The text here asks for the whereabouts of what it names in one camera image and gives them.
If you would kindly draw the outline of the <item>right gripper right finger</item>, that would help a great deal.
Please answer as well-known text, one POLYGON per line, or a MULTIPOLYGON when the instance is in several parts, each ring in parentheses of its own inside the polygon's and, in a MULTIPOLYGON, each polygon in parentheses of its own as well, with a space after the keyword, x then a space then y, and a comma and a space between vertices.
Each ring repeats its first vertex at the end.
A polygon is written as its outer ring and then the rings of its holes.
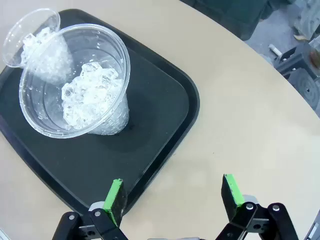
POLYGON ((248 233, 262 240, 297 240, 298 235, 286 207, 279 202, 267 208, 245 201, 232 174, 222 177, 221 197, 229 222, 218 240, 243 240, 248 233))

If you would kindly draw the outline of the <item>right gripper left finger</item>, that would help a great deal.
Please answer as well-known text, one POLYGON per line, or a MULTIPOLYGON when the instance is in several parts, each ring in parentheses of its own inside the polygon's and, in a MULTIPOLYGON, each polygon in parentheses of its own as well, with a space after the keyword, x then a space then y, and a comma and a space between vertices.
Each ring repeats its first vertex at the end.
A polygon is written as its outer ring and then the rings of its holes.
POLYGON ((124 181, 113 180, 104 201, 93 203, 81 215, 69 211, 62 215, 54 232, 54 240, 126 240, 120 229, 128 195, 124 181))

